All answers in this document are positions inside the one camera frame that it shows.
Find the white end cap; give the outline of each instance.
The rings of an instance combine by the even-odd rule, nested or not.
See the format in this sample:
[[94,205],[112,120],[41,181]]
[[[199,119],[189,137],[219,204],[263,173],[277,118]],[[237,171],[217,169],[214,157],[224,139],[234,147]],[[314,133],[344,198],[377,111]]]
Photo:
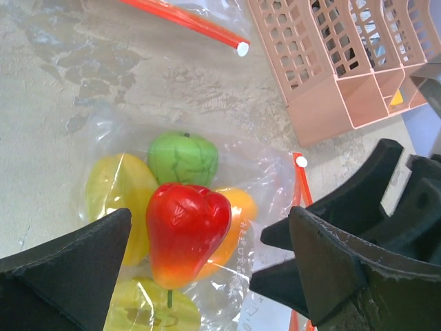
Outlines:
[[306,160],[305,157],[297,157],[296,164],[301,168],[306,168],[308,166],[308,160]]
[[244,57],[249,51],[249,45],[242,41],[237,45],[236,51],[238,56]]

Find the pink desk organizer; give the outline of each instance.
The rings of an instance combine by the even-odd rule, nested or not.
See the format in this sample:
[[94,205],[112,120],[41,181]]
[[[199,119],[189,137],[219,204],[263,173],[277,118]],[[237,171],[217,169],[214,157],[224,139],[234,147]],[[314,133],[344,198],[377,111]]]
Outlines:
[[[441,53],[429,5],[249,0],[301,146],[426,103],[410,77]],[[392,106],[397,91],[404,102]]]

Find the yellow object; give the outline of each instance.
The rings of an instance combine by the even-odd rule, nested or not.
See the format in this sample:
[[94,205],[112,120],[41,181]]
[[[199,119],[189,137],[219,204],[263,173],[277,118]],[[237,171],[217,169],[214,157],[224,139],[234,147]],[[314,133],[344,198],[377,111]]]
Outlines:
[[232,205],[232,225],[227,236],[203,266],[195,281],[210,277],[227,264],[237,248],[240,230],[248,229],[249,222],[256,219],[258,214],[256,202],[245,191],[239,188],[219,188],[216,192],[224,195]]
[[123,265],[137,265],[149,252],[145,211],[158,184],[150,169],[130,154],[104,157],[95,163],[85,187],[90,221],[119,208],[132,213],[132,230]]
[[396,92],[396,94],[393,96],[393,99],[392,99],[392,102],[391,102],[391,106],[398,106],[398,105],[400,105],[403,102],[404,102],[404,99],[402,98],[402,94],[398,90]]
[[116,283],[103,331],[198,331],[201,315],[184,294],[173,291],[167,307],[167,290],[151,279]]

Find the orange fruit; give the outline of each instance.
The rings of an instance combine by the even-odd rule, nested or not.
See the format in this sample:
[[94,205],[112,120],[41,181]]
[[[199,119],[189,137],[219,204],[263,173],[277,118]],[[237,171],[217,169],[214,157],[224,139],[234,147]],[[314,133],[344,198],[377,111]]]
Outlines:
[[244,190],[239,188],[219,188],[216,192],[226,197],[232,205],[232,225],[227,236],[203,266],[195,281],[212,276],[227,264],[237,248],[240,230],[248,229],[249,222],[256,219],[258,214],[256,202]]

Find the fruit stem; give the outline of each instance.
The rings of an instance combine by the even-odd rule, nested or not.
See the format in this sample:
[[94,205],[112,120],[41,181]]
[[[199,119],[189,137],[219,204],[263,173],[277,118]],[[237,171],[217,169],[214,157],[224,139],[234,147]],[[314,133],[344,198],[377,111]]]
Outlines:
[[170,309],[173,306],[173,291],[167,291],[167,308]]

